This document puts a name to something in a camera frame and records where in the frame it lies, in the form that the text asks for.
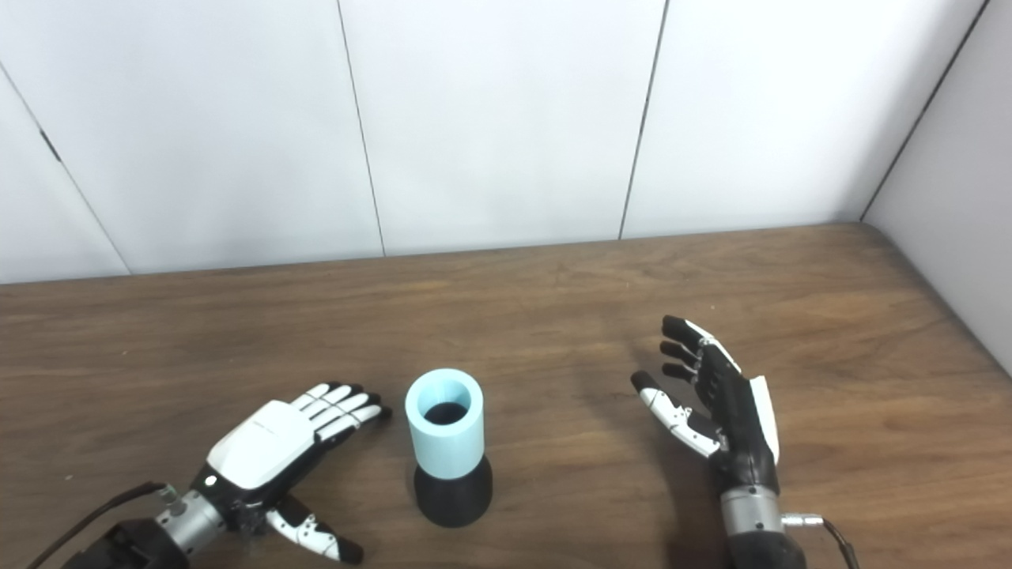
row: black base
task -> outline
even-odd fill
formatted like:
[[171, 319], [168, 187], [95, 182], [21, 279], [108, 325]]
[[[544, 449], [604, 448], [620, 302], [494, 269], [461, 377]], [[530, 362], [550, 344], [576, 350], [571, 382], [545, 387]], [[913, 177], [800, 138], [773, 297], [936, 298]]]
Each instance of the black base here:
[[418, 509], [436, 525], [463, 527], [473, 523], [492, 502], [492, 465], [482, 457], [475, 470], [452, 480], [434, 478], [415, 467]]

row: wood grain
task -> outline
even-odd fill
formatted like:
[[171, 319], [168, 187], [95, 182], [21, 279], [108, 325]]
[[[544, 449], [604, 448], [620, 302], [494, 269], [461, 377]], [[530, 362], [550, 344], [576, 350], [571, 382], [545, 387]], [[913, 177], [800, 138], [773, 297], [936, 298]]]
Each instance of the wood grain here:
[[[262, 403], [327, 380], [399, 411], [297, 489], [368, 567], [719, 567], [704, 466], [628, 384], [659, 369], [664, 314], [768, 377], [783, 507], [834, 520], [865, 568], [1008, 565], [1009, 378], [878, 234], [841, 225], [2, 287], [2, 567], [128, 486], [187, 484]], [[496, 494], [462, 530], [407, 488], [400, 411], [439, 367], [486, 394]], [[195, 565], [332, 567], [276, 536]]]

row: cylindrical object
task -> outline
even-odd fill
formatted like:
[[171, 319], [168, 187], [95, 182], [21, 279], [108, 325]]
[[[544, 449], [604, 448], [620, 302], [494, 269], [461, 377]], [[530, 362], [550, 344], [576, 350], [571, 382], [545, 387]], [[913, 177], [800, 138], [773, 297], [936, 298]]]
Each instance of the cylindrical object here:
[[444, 527], [475, 521], [492, 501], [485, 399], [478, 382], [459, 370], [434, 370], [415, 381], [404, 405], [418, 461], [419, 509]]

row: panel seam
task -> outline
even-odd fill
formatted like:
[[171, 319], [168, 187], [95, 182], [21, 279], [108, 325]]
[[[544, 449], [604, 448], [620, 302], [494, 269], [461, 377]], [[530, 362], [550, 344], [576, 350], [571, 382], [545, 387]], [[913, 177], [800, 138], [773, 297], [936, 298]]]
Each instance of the panel seam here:
[[365, 144], [365, 128], [362, 126], [362, 110], [358, 105], [358, 88], [355, 86], [355, 74], [351, 69], [351, 50], [348, 49], [348, 33], [344, 29], [344, 13], [341, 10], [341, 0], [337, 4], [337, 19], [341, 24], [341, 42], [344, 44], [344, 59], [348, 62], [348, 79], [351, 81], [351, 96], [355, 101], [355, 116], [358, 118], [358, 136], [362, 141], [362, 155], [365, 157], [365, 173], [369, 178], [369, 191], [372, 194], [372, 212], [376, 218], [376, 230], [380, 232], [380, 250], [387, 256], [387, 243], [383, 237], [383, 223], [380, 221], [380, 202], [376, 199], [376, 187], [372, 182], [372, 165], [369, 163], [369, 151]]
[[907, 150], [907, 145], [910, 144], [911, 139], [914, 138], [914, 132], [917, 131], [917, 128], [921, 125], [921, 119], [923, 119], [924, 115], [928, 112], [928, 107], [931, 106], [931, 103], [935, 100], [935, 95], [938, 94], [938, 89], [942, 86], [942, 83], [945, 82], [945, 78], [948, 77], [948, 73], [952, 69], [952, 65], [955, 63], [956, 58], [959, 57], [959, 53], [962, 52], [962, 47], [966, 45], [966, 40], [974, 32], [974, 28], [977, 27], [977, 22], [980, 21], [981, 15], [984, 14], [984, 9], [988, 7], [989, 3], [991, 3], [991, 0], [984, 0], [984, 2], [981, 3], [981, 7], [977, 10], [977, 15], [974, 16], [974, 20], [969, 22], [969, 27], [967, 27], [965, 33], [962, 34], [962, 39], [959, 40], [959, 45], [956, 46], [955, 51], [952, 52], [952, 57], [949, 58], [941, 76], [935, 83], [934, 88], [931, 89], [931, 94], [928, 95], [928, 100], [924, 102], [924, 106], [921, 107], [921, 112], [918, 113], [917, 118], [914, 119], [914, 124], [911, 126], [910, 131], [907, 132], [907, 136], [903, 139], [903, 144], [900, 145], [900, 149], [897, 150], [896, 156], [893, 157], [893, 161], [890, 162], [889, 168], [886, 169], [886, 174], [882, 176], [882, 179], [878, 181], [878, 185], [875, 186], [875, 190], [871, 192], [871, 197], [868, 199], [867, 206], [864, 207], [864, 212], [861, 213], [861, 217], [858, 218], [858, 221], [863, 222], [864, 218], [868, 215], [868, 212], [871, 211], [871, 205], [875, 202], [875, 199], [881, 192], [882, 187], [886, 186], [886, 182], [889, 180], [890, 175], [893, 174], [893, 170], [900, 162], [900, 157], [903, 156], [904, 151]]
[[668, 5], [671, 0], [664, 0], [664, 10], [661, 12], [661, 26], [657, 31], [657, 45], [654, 47], [654, 61], [650, 66], [650, 80], [647, 82], [647, 97], [643, 101], [643, 114], [640, 116], [640, 133], [636, 139], [636, 151], [632, 153], [632, 166], [629, 169], [629, 183], [625, 188], [625, 204], [622, 206], [622, 220], [618, 224], [618, 240], [621, 241], [625, 232], [625, 218], [629, 211], [629, 198], [632, 197], [632, 182], [636, 180], [636, 167], [640, 161], [640, 147], [643, 145], [643, 132], [647, 127], [647, 113], [650, 110], [650, 97], [654, 91], [654, 76], [657, 75], [657, 60], [661, 57], [661, 43], [664, 40], [664, 25], [668, 21]]
[[[36, 117], [35, 113], [31, 110], [31, 107], [28, 105], [28, 101], [25, 100], [24, 95], [21, 94], [21, 90], [17, 88], [17, 84], [14, 83], [14, 78], [10, 76], [10, 73], [7, 71], [7, 67], [4, 66], [2, 61], [0, 61], [0, 72], [3, 72], [4, 77], [7, 79], [7, 83], [10, 85], [11, 89], [14, 90], [14, 94], [17, 95], [17, 98], [21, 101], [21, 105], [24, 107], [25, 112], [28, 113], [28, 116], [31, 118], [31, 121], [34, 124], [38, 133], [47, 133], [48, 131], [46, 131], [46, 129], [44, 129], [41, 124], [38, 121], [38, 117]], [[63, 168], [64, 173], [67, 174], [67, 178], [70, 180], [71, 185], [74, 186], [78, 196], [81, 197], [81, 201], [84, 202], [84, 207], [88, 210], [88, 213], [91, 214], [91, 218], [95, 221], [95, 225], [98, 226], [98, 229], [102, 232], [105, 240], [109, 243], [109, 247], [112, 248], [116, 257], [119, 258], [119, 262], [122, 263], [123, 268], [126, 269], [126, 273], [135, 274], [134, 270], [131, 269], [130, 265], [126, 263], [126, 259], [123, 257], [119, 247], [117, 247], [115, 241], [112, 240], [112, 236], [109, 235], [108, 230], [105, 228], [105, 224], [102, 223], [102, 220], [98, 217], [95, 209], [91, 206], [91, 201], [88, 200], [88, 196], [84, 194], [84, 191], [81, 189], [81, 185], [77, 183], [77, 179], [74, 177], [74, 174], [72, 174], [70, 169], [67, 167], [66, 160], [61, 158], [63, 155], [56, 148], [56, 144], [54, 144], [52, 137], [48, 135], [44, 136], [46, 142], [49, 143], [50, 150], [52, 150], [55, 155], [54, 158], [60, 164], [60, 167]]]

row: robotic hand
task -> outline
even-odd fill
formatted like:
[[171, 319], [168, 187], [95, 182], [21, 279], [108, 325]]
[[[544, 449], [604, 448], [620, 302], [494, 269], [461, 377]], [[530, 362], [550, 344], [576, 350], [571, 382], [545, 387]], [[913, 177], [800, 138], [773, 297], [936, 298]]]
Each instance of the robotic hand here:
[[708, 460], [732, 565], [804, 569], [805, 554], [784, 533], [777, 503], [780, 448], [766, 379], [746, 380], [721, 342], [688, 320], [666, 316], [662, 332], [673, 341], [662, 342], [661, 351], [679, 360], [662, 372], [692, 385], [709, 417], [669, 396], [646, 372], [632, 375], [632, 386], [675, 437]]
[[360, 563], [362, 548], [317, 520], [288, 491], [362, 424], [390, 414], [378, 396], [337, 383], [320, 384], [291, 403], [271, 401], [215, 444], [190, 491], [166, 511], [117, 523], [64, 567], [185, 569], [220, 534], [257, 534], [265, 525], [313, 553]]

